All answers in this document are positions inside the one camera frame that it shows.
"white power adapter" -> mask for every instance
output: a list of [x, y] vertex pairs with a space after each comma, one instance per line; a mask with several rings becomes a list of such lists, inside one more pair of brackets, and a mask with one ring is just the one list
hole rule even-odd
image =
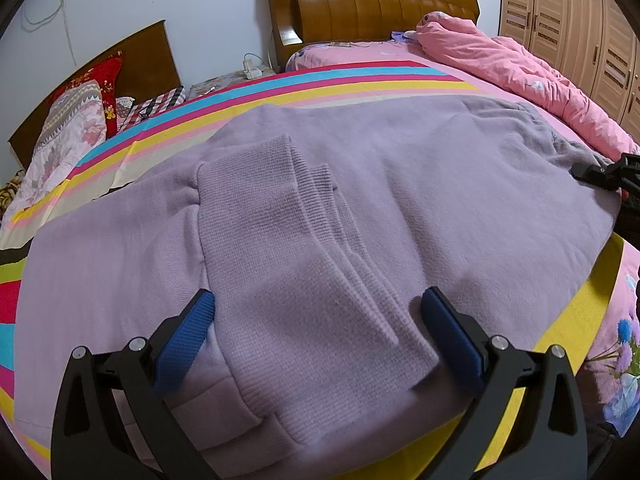
[[258, 79], [262, 75], [262, 70], [254, 66], [250, 59], [245, 59], [242, 66], [244, 67], [244, 76], [249, 80]]

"nightstand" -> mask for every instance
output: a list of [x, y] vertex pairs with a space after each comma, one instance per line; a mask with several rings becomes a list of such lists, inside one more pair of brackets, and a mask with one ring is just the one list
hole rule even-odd
[[[262, 70], [262, 75], [254, 79], [254, 81], [275, 74], [275, 72], [266, 65], [258, 66], [258, 68]], [[228, 88], [229, 86], [245, 83], [247, 81], [249, 81], [249, 79], [244, 76], [244, 72], [242, 70], [236, 70], [235, 72], [207, 79], [206, 81], [197, 83], [191, 87], [187, 101], [191, 101], [210, 92], [217, 92], [223, 88]]]

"silver screw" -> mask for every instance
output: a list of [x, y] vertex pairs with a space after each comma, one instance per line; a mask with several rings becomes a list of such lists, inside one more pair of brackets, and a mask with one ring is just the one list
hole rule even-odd
[[129, 341], [129, 350], [133, 350], [134, 352], [140, 352], [145, 346], [146, 341], [143, 337], [135, 337]]
[[501, 335], [494, 335], [491, 338], [491, 345], [498, 350], [506, 350], [509, 348], [509, 342], [507, 338], [502, 337]]
[[71, 352], [73, 359], [82, 359], [86, 355], [86, 348], [84, 346], [77, 346], [74, 351]]
[[555, 355], [558, 359], [562, 359], [566, 355], [564, 348], [562, 348], [560, 345], [553, 345], [551, 347], [551, 353]]

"wardrobe door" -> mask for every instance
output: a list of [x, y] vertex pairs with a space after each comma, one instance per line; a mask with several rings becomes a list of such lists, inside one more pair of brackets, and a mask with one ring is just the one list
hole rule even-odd
[[534, 0], [529, 51], [557, 68], [562, 59], [569, 0]]
[[636, 60], [636, 37], [613, 0], [602, 0], [602, 50], [591, 99], [620, 122], [629, 97], [631, 72]]
[[640, 42], [636, 40], [636, 63], [633, 70], [631, 83], [631, 94], [626, 102], [626, 107], [620, 126], [634, 140], [640, 144]]
[[509, 36], [528, 48], [532, 16], [533, 0], [502, 0], [500, 35]]
[[590, 95], [602, 41], [602, 0], [569, 0], [560, 72]]

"yellow flower print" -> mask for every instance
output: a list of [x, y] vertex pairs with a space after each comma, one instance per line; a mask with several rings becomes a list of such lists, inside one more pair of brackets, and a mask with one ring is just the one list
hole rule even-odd
[[116, 118], [116, 114], [113, 111], [113, 106], [109, 105], [104, 109], [104, 116], [107, 119], [115, 119]]

